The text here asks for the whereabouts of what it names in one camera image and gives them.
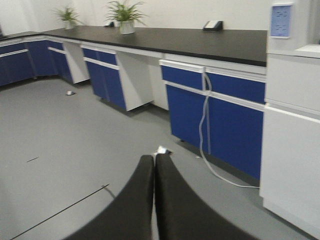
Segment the blue screen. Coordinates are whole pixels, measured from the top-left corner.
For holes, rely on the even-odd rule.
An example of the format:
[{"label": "blue screen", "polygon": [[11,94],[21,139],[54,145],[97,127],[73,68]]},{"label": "blue screen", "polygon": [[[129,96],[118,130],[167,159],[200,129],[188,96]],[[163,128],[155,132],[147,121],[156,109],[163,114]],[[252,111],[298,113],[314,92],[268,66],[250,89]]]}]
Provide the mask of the blue screen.
[{"label": "blue screen", "polygon": [[292,5],[273,6],[271,17],[271,36],[289,37]]}]

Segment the potted plant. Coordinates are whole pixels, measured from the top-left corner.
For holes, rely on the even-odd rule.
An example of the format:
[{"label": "potted plant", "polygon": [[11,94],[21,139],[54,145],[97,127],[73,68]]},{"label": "potted plant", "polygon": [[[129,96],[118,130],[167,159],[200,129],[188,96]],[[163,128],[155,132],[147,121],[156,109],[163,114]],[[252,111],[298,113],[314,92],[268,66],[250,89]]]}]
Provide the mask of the potted plant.
[{"label": "potted plant", "polygon": [[132,34],[135,32],[135,21],[144,24],[140,19],[146,15],[137,9],[137,6],[143,3],[139,1],[136,4],[129,5],[129,0],[124,0],[123,3],[110,1],[107,20],[118,22],[121,34]]},{"label": "potted plant", "polygon": [[64,22],[65,29],[73,29],[77,23],[83,24],[77,18],[79,14],[75,12],[75,9],[69,6],[65,6],[63,9],[55,9],[53,10],[54,14],[58,17],[58,19]]}]

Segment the gray floor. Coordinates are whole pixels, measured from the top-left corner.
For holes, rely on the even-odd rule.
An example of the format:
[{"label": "gray floor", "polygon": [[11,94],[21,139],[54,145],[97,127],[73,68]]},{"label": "gray floor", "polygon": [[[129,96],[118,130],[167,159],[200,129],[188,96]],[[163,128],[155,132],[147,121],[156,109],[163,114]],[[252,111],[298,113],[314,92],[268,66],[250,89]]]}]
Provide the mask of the gray floor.
[{"label": "gray floor", "polygon": [[[76,94],[66,96],[68,90]],[[159,145],[173,150],[174,163],[199,196],[240,228],[262,240],[314,239],[263,209],[257,189],[236,188],[212,176],[171,135],[167,111],[151,105],[119,111],[93,95],[88,84],[75,87],[51,78],[0,88],[0,136],[1,240],[12,239],[102,185],[110,184],[117,195],[140,156]],[[112,199],[108,191],[99,191],[16,239],[62,239]]]}]

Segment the cabinet door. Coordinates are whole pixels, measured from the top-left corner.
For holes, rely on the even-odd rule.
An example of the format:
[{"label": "cabinet door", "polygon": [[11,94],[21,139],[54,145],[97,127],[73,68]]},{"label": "cabinet door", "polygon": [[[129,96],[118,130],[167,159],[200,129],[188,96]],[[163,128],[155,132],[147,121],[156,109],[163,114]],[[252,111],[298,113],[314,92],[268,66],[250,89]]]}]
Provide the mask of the cabinet door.
[{"label": "cabinet door", "polygon": [[3,56],[2,60],[12,83],[35,76],[27,52]]},{"label": "cabinet door", "polygon": [[207,75],[211,81],[212,91],[265,104],[264,82],[209,72]]},{"label": "cabinet door", "polygon": [[56,51],[51,51],[51,54],[52,54],[52,58],[55,63],[55,67],[58,75],[72,84],[73,79],[71,76],[71,72],[69,69],[66,56],[63,53],[56,52]]},{"label": "cabinet door", "polygon": [[27,47],[31,55],[36,76],[57,74],[46,40],[27,42]]},{"label": "cabinet door", "polygon": [[89,61],[86,61],[86,66],[90,75],[93,93],[99,96],[100,98],[110,101],[106,88],[106,79],[103,75],[103,66]]},{"label": "cabinet door", "polygon": [[12,52],[17,52],[21,50],[25,50],[26,47],[25,45],[20,42],[20,43],[9,43],[9,45],[5,45],[0,47],[0,54],[9,54]]},{"label": "cabinet door", "polygon": [[[199,124],[203,114],[205,96],[166,86],[171,133],[193,146],[200,147]],[[203,150],[209,152],[207,119],[202,125]]]},{"label": "cabinet door", "polygon": [[211,154],[260,179],[263,112],[210,98]]},{"label": "cabinet door", "polygon": [[263,206],[317,239],[319,156],[319,119],[265,108],[260,189]]},{"label": "cabinet door", "polygon": [[0,86],[11,83],[11,79],[5,69],[2,58],[0,57]]},{"label": "cabinet door", "polygon": [[105,77],[105,86],[109,95],[110,102],[123,108],[126,108],[124,93],[121,86],[119,71],[106,66],[101,66],[103,76]]}]

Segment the blue cabinet door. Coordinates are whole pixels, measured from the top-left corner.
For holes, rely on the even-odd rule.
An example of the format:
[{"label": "blue cabinet door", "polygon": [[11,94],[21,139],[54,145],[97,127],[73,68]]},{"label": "blue cabinet door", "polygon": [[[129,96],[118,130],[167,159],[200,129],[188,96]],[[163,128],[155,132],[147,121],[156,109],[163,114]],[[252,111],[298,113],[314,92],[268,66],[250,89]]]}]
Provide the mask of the blue cabinet door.
[{"label": "blue cabinet door", "polygon": [[210,98],[211,154],[260,179],[263,112]]},{"label": "blue cabinet door", "polygon": [[28,52],[3,56],[2,60],[12,83],[35,77]]},{"label": "blue cabinet door", "polygon": [[265,104],[266,84],[264,82],[216,73],[207,73],[207,75],[212,85],[212,91]]},{"label": "blue cabinet door", "polygon": [[11,79],[5,69],[2,58],[0,58],[0,86],[11,83]]},{"label": "blue cabinet door", "polygon": [[113,68],[101,66],[103,76],[105,78],[105,86],[109,95],[110,102],[126,108],[124,93],[121,86],[119,71]]},{"label": "blue cabinet door", "polygon": [[93,93],[100,98],[110,101],[106,88],[106,79],[103,75],[103,66],[86,61],[86,66],[90,75],[90,81],[93,88]]},{"label": "blue cabinet door", "polygon": [[162,79],[194,89],[203,89],[203,74],[176,67],[161,66]]},{"label": "blue cabinet door", "polygon": [[65,79],[67,82],[72,84],[73,79],[71,76],[66,55],[56,51],[51,51],[51,55],[52,55],[58,75],[61,78]]},{"label": "blue cabinet door", "polygon": [[[195,147],[200,147],[199,124],[203,115],[205,96],[166,86],[171,133]],[[203,150],[209,152],[207,119],[202,125]]]},{"label": "blue cabinet door", "polygon": [[48,50],[48,41],[32,41],[27,42],[27,47],[32,59],[36,76],[57,75],[54,61]]},{"label": "blue cabinet door", "polygon": [[16,51],[25,50],[25,44],[24,43],[15,43],[15,44],[9,44],[6,46],[0,47],[0,54],[9,54]]}]

